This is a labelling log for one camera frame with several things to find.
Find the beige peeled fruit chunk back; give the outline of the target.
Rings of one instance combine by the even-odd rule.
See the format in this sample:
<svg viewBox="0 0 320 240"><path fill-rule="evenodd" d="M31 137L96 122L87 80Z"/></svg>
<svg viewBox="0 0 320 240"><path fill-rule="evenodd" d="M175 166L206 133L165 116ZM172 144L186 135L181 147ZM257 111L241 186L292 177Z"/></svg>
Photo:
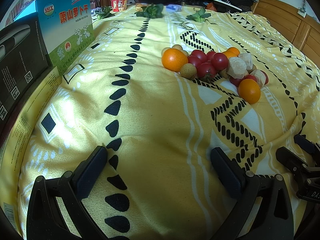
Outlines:
<svg viewBox="0 0 320 240"><path fill-rule="evenodd" d="M238 57L245 62L248 72L253 69L252 56L250 53L241 53Z"/></svg>

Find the wooden headboard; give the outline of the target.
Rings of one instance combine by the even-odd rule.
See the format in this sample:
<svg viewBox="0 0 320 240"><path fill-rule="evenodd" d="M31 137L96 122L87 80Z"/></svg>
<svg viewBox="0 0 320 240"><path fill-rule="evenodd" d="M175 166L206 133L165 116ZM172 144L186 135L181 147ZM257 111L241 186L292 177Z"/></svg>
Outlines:
<svg viewBox="0 0 320 240"><path fill-rule="evenodd" d="M311 16L302 17L298 9L279 0L258 0L254 14L264 16L270 25L319 66L319 23Z"/></svg>

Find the large orange left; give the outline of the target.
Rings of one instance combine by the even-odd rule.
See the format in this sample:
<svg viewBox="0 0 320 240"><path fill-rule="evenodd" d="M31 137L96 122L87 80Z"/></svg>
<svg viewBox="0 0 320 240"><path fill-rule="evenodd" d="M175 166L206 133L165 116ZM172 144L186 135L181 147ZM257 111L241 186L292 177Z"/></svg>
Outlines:
<svg viewBox="0 0 320 240"><path fill-rule="evenodd" d="M173 72L179 72L182 66L187 63L187 56L175 48L167 49L162 55L163 67Z"/></svg>

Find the green leafy vegetable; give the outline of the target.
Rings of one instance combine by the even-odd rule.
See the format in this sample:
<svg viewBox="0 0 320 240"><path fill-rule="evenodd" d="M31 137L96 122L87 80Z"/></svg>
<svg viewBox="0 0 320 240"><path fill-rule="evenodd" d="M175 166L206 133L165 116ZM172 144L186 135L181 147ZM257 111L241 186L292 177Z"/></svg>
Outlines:
<svg viewBox="0 0 320 240"><path fill-rule="evenodd" d="M113 10L110 6L105 6L95 10L94 16L96 16L98 20L102 20L105 18L113 17L115 16L115 14L113 13Z"/></svg>
<svg viewBox="0 0 320 240"><path fill-rule="evenodd" d="M211 13L206 12L204 7L200 7L198 11L195 11L193 14L188 15L186 17L187 20L189 21L194 21L198 23L203 23L205 22L209 17L211 16Z"/></svg>
<svg viewBox="0 0 320 240"><path fill-rule="evenodd" d="M142 6L135 15L137 17L144 17L149 19L162 18L163 17L164 5L162 4L151 4Z"/></svg>

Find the green leafy vegetable centre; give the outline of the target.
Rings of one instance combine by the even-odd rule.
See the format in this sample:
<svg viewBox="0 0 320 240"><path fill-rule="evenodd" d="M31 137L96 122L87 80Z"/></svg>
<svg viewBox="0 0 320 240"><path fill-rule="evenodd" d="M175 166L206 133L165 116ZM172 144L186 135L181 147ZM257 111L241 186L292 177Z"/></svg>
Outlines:
<svg viewBox="0 0 320 240"><path fill-rule="evenodd" d="M144 17L149 19L162 18L163 17L164 5L162 4L151 4L142 6L135 15L137 17Z"/></svg>

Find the blue green radish box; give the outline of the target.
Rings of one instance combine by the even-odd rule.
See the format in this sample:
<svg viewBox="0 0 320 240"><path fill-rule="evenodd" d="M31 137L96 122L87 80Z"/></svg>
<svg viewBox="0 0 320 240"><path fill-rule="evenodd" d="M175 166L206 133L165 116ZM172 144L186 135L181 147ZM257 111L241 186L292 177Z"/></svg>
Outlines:
<svg viewBox="0 0 320 240"><path fill-rule="evenodd" d="M94 41L90 0L35 0L16 17L22 29L15 35L27 43L23 60L26 80L51 65L70 80L84 70L78 56Z"/></svg>

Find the blue white small packet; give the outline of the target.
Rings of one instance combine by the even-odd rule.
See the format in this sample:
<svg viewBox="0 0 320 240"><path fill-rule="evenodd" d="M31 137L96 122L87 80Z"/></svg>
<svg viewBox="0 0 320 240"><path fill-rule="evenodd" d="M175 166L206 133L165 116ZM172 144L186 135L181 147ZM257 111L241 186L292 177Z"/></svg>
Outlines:
<svg viewBox="0 0 320 240"><path fill-rule="evenodd" d="M180 12L182 11L182 6L178 4L169 4L165 9L167 12Z"/></svg>

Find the black product box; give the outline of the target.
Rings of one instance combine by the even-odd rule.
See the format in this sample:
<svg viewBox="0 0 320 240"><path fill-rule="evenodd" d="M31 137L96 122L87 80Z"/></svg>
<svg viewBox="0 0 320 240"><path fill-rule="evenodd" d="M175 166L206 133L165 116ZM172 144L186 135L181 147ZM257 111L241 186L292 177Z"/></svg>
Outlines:
<svg viewBox="0 0 320 240"><path fill-rule="evenodd" d="M1 129L18 100L49 67L48 53L34 12L1 30Z"/></svg>

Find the brown longan fruit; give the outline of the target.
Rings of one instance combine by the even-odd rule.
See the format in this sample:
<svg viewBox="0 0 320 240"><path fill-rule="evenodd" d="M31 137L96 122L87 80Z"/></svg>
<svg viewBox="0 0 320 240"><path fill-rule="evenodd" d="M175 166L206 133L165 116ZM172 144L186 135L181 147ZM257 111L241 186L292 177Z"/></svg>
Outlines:
<svg viewBox="0 0 320 240"><path fill-rule="evenodd" d="M184 64L180 69L180 75L183 78L191 80L196 77L197 68L191 63Z"/></svg>

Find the red instant noodle cup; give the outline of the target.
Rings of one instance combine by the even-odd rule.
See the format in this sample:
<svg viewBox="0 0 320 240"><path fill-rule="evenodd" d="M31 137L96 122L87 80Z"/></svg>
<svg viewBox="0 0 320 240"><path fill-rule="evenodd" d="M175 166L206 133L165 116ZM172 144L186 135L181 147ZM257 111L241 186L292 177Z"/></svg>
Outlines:
<svg viewBox="0 0 320 240"><path fill-rule="evenodd" d="M125 11L127 9L127 0L110 0L113 12Z"/></svg>

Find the green leafy vegetable left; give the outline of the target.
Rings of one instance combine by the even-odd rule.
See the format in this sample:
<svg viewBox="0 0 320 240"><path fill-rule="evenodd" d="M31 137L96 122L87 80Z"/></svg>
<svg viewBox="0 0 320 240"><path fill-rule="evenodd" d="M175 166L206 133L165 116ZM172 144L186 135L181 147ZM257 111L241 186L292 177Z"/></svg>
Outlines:
<svg viewBox="0 0 320 240"><path fill-rule="evenodd" d="M115 14L113 13L113 10L110 6L105 6L95 10L94 16L96 16L98 20L102 20L105 18L113 17L115 16Z"/></svg>

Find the yellow patterned bed sheet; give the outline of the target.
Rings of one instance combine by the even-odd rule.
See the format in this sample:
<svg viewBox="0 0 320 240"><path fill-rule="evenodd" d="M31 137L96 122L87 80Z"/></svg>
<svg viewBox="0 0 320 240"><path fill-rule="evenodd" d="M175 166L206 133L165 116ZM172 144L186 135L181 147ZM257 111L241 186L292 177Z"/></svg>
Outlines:
<svg viewBox="0 0 320 240"><path fill-rule="evenodd" d="M48 102L25 150L17 209L27 230L31 189L74 170L92 151L108 162L83 203L116 239L209 239L231 211L209 161L222 148L244 170L281 174L299 227L306 202L276 159L287 147L307 163L297 133L319 142L319 68L253 14L213 13L187 21L192 9L148 20L130 8L94 24L95 41L72 63ZM187 80L161 62L164 48L250 53L269 78L250 105L227 79Z"/></svg>

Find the yellow snack packet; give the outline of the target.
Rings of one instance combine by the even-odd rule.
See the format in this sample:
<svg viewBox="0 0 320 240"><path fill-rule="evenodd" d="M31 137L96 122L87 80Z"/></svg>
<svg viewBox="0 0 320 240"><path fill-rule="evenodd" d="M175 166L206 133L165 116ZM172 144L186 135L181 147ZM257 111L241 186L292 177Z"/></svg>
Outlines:
<svg viewBox="0 0 320 240"><path fill-rule="evenodd" d="M146 4L146 3L136 3L135 10L136 11L143 11L144 7L147 7L147 6L148 6L148 4Z"/></svg>

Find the small orange back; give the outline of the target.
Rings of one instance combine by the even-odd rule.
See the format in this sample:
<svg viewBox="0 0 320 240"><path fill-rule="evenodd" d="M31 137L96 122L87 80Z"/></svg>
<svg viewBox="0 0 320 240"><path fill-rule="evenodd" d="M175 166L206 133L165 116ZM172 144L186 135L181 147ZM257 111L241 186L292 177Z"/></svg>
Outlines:
<svg viewBox="0 0 320 240"><path fill-rule="evenodd" d="M238 48L230 47L226 51L224 51L223 54L229 59L231 57L238 57L240 51L238 50Z"/></svg>

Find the green leafy vegetable right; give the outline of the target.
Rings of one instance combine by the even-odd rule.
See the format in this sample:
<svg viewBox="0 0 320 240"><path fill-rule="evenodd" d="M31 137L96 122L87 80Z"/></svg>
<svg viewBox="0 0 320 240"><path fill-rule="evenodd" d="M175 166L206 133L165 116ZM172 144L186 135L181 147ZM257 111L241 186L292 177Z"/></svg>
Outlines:
<svg viewBox="0 0 320 240"><path fill-rule="evenodd" d="M195 11L193 14L188 15L186 17L187 20L189 21L194 21L198 23L203 23L205 22L209 17L211 16L211 13L206 12L204 7L200 7L198 11Z"/></svg>

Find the orange front right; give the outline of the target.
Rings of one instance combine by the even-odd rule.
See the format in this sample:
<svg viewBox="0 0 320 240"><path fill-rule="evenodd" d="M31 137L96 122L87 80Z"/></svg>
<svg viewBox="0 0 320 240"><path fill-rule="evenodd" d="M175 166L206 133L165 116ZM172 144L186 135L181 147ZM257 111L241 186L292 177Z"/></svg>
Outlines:
<svg viewBox="0 0 320 240"><path fill-rule="evenodd" d="M257 82L252 79L244 79L238 86L238 94L249 104L255 104L259 101L261 90Z"/></svg>

